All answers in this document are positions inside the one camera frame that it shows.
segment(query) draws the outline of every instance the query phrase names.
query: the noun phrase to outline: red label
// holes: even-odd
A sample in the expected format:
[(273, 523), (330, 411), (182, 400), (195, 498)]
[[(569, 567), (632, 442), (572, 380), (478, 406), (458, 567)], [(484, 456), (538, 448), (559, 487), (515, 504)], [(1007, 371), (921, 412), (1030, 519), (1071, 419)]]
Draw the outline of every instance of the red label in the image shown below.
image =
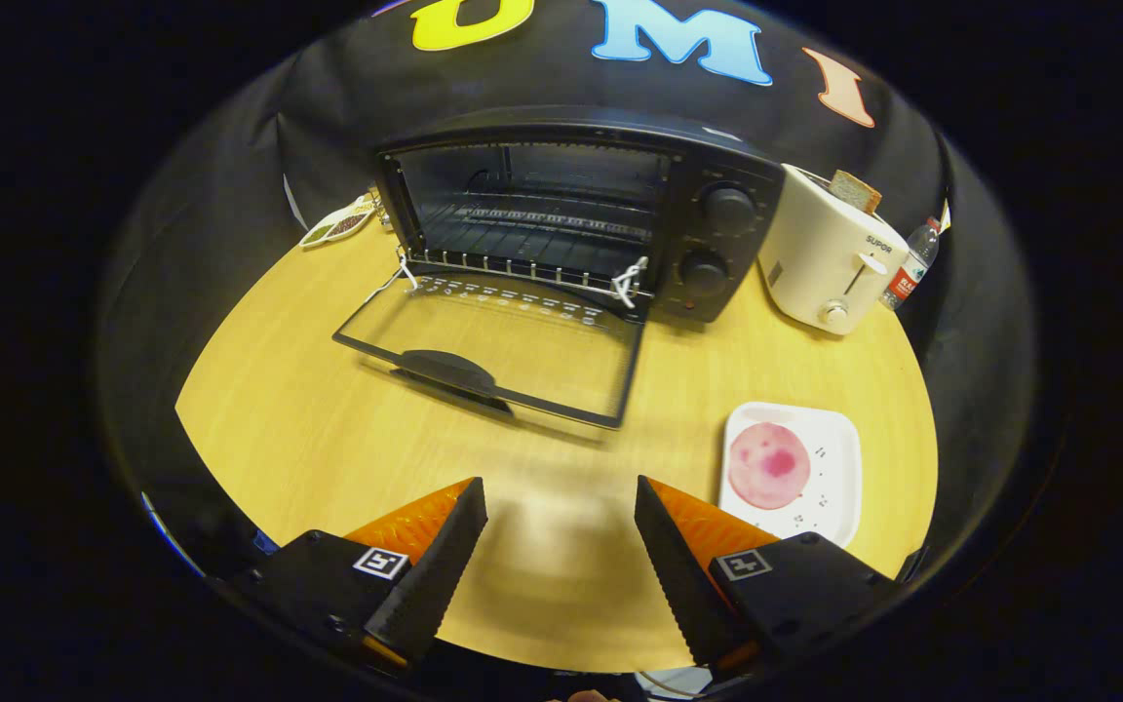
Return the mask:
[(917, 281), (914, 281), (913, 276), (909, 275), (909, 271), (902, 267), (900, 271), (896, 271), (895, 280), (891, 281), (892, 294), (895, 294), (900, 299), (907, 299), (909, 293), (913, 292), (914, 288), (917, 288)]

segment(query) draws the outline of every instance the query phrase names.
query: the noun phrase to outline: pink food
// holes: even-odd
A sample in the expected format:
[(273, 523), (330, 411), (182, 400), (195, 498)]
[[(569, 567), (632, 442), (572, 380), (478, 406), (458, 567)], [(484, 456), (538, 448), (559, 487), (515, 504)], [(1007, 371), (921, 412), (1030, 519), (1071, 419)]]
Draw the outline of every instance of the pink food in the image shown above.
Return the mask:
[(787, 507), (809, 482), (809, 450), (785, 426), (745, 428), (730, 445), (730, 485), (749, 505)]

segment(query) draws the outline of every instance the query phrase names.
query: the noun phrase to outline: toaster oven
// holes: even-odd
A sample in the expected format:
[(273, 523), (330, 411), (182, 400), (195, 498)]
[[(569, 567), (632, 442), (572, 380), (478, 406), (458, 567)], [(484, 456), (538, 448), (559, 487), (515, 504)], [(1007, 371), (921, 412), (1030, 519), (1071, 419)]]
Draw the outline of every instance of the toaster oven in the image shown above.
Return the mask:
[(473, 112), (374, 158), (409, 279), (335, 339), (499, 409), (608, 427), (647, 312), (716, 319), (785, 177), (736, 135), (593, 107)]

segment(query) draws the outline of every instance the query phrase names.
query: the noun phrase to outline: open oven door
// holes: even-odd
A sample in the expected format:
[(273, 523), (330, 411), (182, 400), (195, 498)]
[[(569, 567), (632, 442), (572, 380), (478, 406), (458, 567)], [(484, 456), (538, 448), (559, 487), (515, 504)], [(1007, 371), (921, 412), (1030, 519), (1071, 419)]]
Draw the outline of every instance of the open oven door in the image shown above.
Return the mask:
[(511, 413), (509, 404), (606, 428), (623, 423), (643, 314), (556, 285), (411, 265), (331, 335), (394, 373)]

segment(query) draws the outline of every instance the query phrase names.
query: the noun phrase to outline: round table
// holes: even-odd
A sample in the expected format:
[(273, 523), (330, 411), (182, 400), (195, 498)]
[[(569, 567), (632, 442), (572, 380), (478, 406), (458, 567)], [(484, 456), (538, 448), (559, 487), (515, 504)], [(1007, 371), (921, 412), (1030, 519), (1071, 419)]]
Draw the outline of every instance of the round table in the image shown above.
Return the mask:
[(637, 475), (716, 501), (723, 422), (749, 401), (837, 410), (860, 435), (860, 526), (847, 550), (895, 577), (926, 534), (933, 417), (896, 316), (848, 337), (770, 302), (757, 267), (709, 325), (649, 316), (619, 431), (447, 403), (331, 341), (395, 266), (372, 222), (290, 249), (206, 345), (175, 410), (207, 467), (277, 544), (348, 534), (483, 476), (487, 523), (438, 636), (570, 671), (691, 666), (632, 519)]

